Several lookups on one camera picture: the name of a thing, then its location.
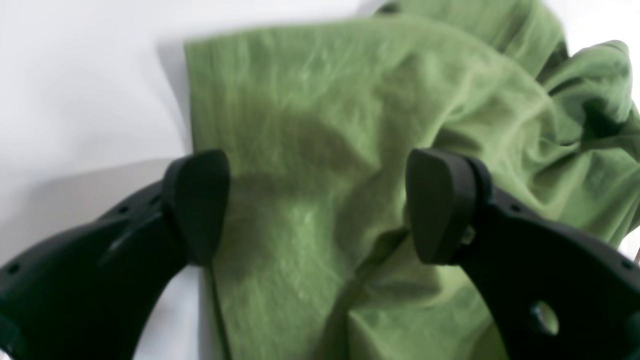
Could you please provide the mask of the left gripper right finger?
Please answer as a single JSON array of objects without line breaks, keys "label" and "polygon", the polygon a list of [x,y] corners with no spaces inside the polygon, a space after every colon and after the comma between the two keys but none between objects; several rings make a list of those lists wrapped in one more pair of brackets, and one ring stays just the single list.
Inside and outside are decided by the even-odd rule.
[{"label": "left gripper right finger", "polygon": [[462,268],[510,359],[639,358],[639,267],[616,249],[538,216],[482,161],[445,150],[409,153],[406,198],[419,260]]}]

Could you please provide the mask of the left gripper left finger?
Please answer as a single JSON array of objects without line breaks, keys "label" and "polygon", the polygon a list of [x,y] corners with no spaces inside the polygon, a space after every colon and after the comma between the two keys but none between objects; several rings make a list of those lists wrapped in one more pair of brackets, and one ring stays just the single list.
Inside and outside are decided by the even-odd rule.
[{"label": "left gripper left finger", "polygon": [[219,149],[90,223],[32,246],[1,269],[1,353],[10,360],[131,360],[169,282],[220,243],[231,171]]}]

